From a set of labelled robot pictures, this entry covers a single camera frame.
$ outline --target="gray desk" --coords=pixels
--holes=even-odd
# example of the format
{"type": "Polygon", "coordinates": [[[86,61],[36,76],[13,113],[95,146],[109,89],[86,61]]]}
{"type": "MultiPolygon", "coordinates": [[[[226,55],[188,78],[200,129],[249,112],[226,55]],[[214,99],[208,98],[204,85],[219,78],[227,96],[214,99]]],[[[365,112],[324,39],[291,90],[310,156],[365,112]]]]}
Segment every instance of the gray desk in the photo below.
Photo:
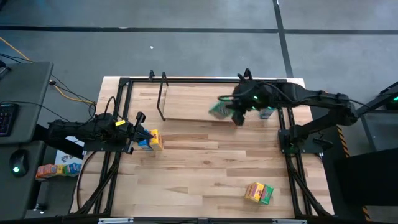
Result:
{"type": "Polygon", "coordinates": [[[35,188],[40,184],[35,181],[37,167],[41,165],[45,144],[34,141],[28,144],[0,146],[0,219],[16,220],[25,217],[26,210],[35,203],[35,188]],[[9,168],[9,158],[18,149],[28,150],[29,171],[16,178],[9,168]]]}
{"type": "MultiPolygon", "coordinates": [[[[50,62],[10,65],[11,71],[0,80],[0,102],[26,101],[41,105],[49,85],[53,64],[50,62]]],[[[1,137],[0,145],[28,143],[32,140],[41,107],[19,104],[19,112],[9,137],[1,137]]]]}

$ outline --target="green block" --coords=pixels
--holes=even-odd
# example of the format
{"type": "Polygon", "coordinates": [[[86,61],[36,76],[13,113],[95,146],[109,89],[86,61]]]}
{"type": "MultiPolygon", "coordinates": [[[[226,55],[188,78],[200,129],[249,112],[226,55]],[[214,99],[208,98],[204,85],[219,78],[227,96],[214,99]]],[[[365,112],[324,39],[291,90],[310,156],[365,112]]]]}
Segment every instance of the green block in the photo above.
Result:
{"type": "Polygon", "coordinates": [[[268,205],[273,191],[274,191],[273,187],[271,187],[270,185],[264,184],[264,190],[262,191],[259,203],[268,205]]]}
{"type": "Polygon", "coordinates": [[[214,107],[209,110],[209,114],[213,115],[217,119],[225,119],[233,113],[232,109],[226,107],[231,104],[230,102],[219,101],[214,107]]]}

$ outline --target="small box on floor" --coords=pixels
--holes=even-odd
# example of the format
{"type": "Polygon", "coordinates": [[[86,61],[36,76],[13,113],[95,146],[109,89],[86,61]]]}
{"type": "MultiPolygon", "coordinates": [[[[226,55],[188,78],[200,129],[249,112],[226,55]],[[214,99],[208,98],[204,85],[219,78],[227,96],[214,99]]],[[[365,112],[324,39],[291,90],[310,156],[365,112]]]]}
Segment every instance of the small box on floor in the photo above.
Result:
{"type": "Polygon", "coordinates": [[[274,188],[270,185],[255,182],[248,186],[244,198],[252,200],[253,202],[268,205],[273,191],[274,188]]]}
{"type": "Polygon", "coordinates": [[[160,135],[158,130],[151,130],[150,134],[153,135],[153,138],[149,141],[149,146],[155,151],[163,150],[162,136],[160,135]]]}
{"type": "Polygon", "coordinates": [[[262,190],[262,194],[261,194],[259,202],[264,205],[268,205],[273,191],[274,191],[273,187],[271,187],[270,185],[264,184],[264,190],[262,190]]]}
{"type": "Polygon", "coordinates": [[[264,186],[254,182],[248,186],[244,198],[252,200],[253,202],[258,202],[260,201],[262,190],[264,190],[264,186]]]}
{"type": "Polygon", "coordinates": [[[274,109],[270,106],[268,106],[267,108],[263,108],[259,111],[260,118],[268,119],[272,115],[273,112],[274,112],[274,109]]]}

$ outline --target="yellow block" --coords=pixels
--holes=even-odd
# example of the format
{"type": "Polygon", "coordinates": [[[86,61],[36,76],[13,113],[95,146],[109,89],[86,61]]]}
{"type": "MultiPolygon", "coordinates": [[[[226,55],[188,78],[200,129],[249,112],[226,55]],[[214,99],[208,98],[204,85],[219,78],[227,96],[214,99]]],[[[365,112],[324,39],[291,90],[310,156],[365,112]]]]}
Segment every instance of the yellow block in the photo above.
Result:
{"type": "Polygon", "coordinates": [[[63,172],[63,167],[65,165],[57,165],[57,173],[55,175],[65,175],[65,173],[63,172]]]}
{"type": "Polygon", "coordinates": [[[150,134],[153,135],[153,138],[149,141],[149,146],[155,151],[163,150],[162,136],[160,135],[158,130],[151,130],[150,134]]]}
{"type": "Polygon", "coordinates": [[[264,190],[264,185],[255,182],[251,185],[248,186],[248,189],[246,191],[246,195],[244,198],[252,200],[254,202],[260,201],[262,191],[264,190]]]}

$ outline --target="orange box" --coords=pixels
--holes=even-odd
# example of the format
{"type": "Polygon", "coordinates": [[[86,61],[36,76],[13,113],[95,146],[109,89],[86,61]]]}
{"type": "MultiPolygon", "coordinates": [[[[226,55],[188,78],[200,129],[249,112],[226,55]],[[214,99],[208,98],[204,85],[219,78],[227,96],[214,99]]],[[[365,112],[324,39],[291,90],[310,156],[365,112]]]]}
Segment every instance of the orange box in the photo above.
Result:
{"type": "Polygon", "coordinates": [[[45,180],[45,177],[44,177],[44,166],[39,166],[37,168],[36,180],[39,180],[39,181],[45,180]]]}
{"type": "Polygon", "coordinates": [[[57,165],[47,164],[44,165],[44,177],[53,177],[57,174],[57,165]]]}

